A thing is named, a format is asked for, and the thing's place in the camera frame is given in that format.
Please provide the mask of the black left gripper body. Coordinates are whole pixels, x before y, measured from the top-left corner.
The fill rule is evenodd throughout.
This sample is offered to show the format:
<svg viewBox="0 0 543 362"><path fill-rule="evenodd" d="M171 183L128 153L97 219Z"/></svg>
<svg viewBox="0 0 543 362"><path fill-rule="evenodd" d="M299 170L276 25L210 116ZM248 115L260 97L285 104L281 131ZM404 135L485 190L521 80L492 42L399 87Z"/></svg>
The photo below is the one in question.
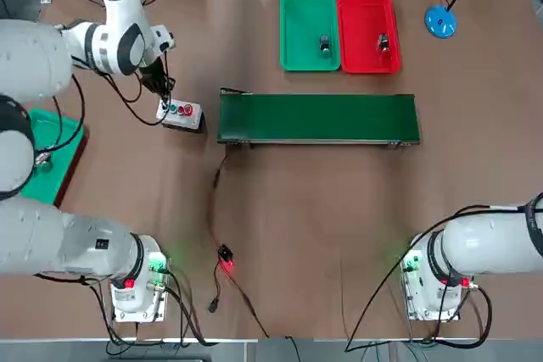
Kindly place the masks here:
<svg viewBox="0 0 543 362"><path fill-rule="evenodd" d="M146 82L165 82L166 73L162 57L159 56L153 63L140 66L139 74Z"/></svg>

